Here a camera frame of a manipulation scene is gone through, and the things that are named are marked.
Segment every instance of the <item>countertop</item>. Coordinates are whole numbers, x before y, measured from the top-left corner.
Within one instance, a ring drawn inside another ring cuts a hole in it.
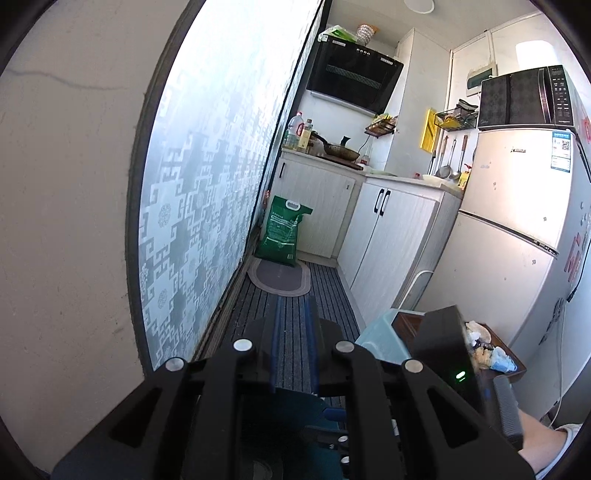
[[[373,172],[354,170],[352,168],[345,167],[343,165],[332,162],[330,160],[326,160],[324,158],[313,157],[312,155],[307,155],[305,153],[300,153],[300,152],[296,152],[293,150],[283,150],[282,149],[281,156],[287,160],[291,159],[294,161],[302,161],[307,164],[316,163],[319,166],[329,167],[331,170],[337,168],[339,170],[342,170],[348,176],[358,176],[360,178],[366,178],[366,179],[380,179],[380,180],[397,181],[397,182],[401,182],[401,183],[409,183],[409,184],[413,184],[413,185],[417,185],[417,186],[421,186],[421,187],[425,187],[425,188],[429,188],[429,189],[442,190],[442,191],[448,192],[448,193],[452,194],[454,197],[457,197],[460,199],[464,196],[463,191],[461,191],[458,188],[454,188],[451,185],[447,185],[445,183],[432,184],[432,183],[429,183],[429,182],[426,182],[426,181],[420,180],[420,179],[407,179],[404,177],[397,177],[395,175],[388,174],[387,172],[376,173],[375,170]]]

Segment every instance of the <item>microwave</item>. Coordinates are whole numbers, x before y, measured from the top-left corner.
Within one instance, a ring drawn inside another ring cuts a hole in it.
[[[482,82],[478,128],[577,127],[577,92],[562,65],[509,73]]]
[[[307,89],[372,114],[384,113],[402,67],[378,51],[323,35]]]

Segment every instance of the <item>green rice bag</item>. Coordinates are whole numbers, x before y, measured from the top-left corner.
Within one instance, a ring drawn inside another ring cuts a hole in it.
[[[297,225],[304,214],[312,213],[312,209],[293,200],[278,196],[273,197],[271,211],[267,218],[265,237],[256,249],[256,255],[266,260],[296,264]]]

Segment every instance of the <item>energy label sticker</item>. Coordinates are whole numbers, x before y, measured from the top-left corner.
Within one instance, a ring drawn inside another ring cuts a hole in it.
[[[572,139],[568,132],[552,132],[552,163],[555,170],[570,172],[573,159]]]

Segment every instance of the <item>refrigerator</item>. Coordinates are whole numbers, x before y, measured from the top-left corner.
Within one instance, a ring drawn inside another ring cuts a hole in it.
[[[585,119],[569,86],[573,117]],[[587,145],[574,125],[481,131],[459,214],[416,310],[456,304],[527,365],[559,320],[587,250]]]

